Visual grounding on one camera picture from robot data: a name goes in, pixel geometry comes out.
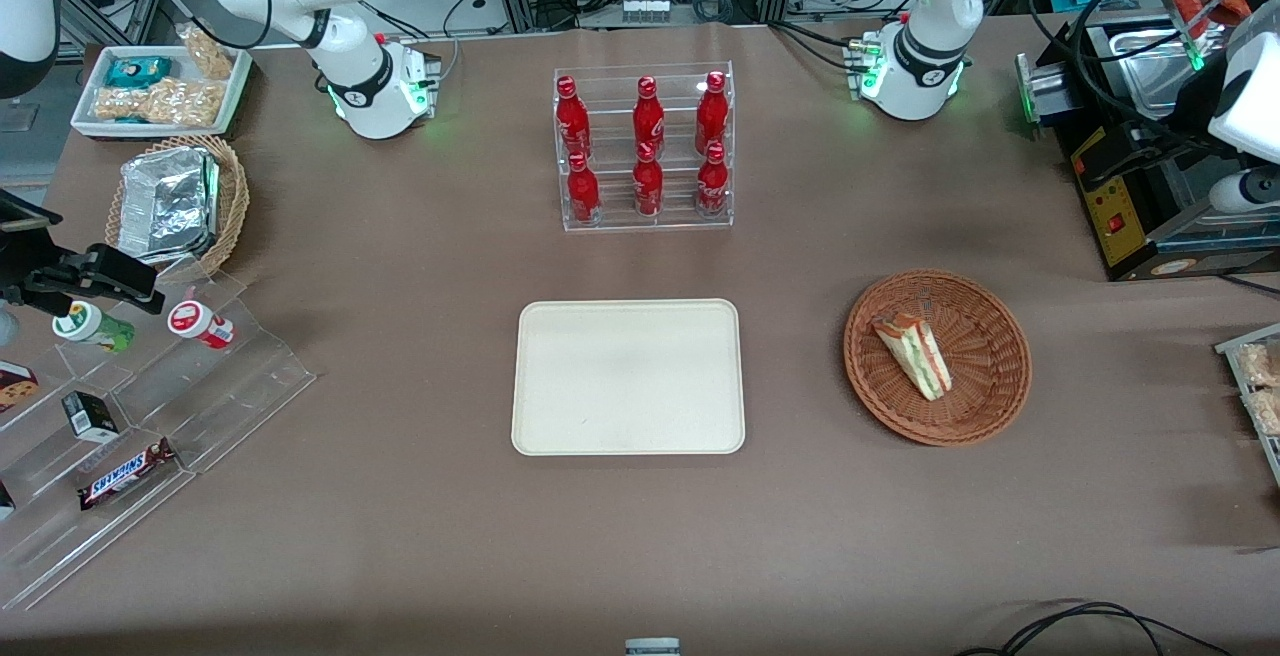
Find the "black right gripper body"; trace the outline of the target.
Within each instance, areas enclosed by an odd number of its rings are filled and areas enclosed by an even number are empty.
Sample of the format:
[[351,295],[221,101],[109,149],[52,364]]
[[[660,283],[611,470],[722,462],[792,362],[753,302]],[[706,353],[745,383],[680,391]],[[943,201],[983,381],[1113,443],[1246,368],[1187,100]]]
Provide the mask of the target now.
[[31,255],[3,255],[3,300],[50,315],[65,315],[73,296],[92,296],[84,287],[84,266],[91,264],[92,258],[87,254],[61,254],[51,261]]

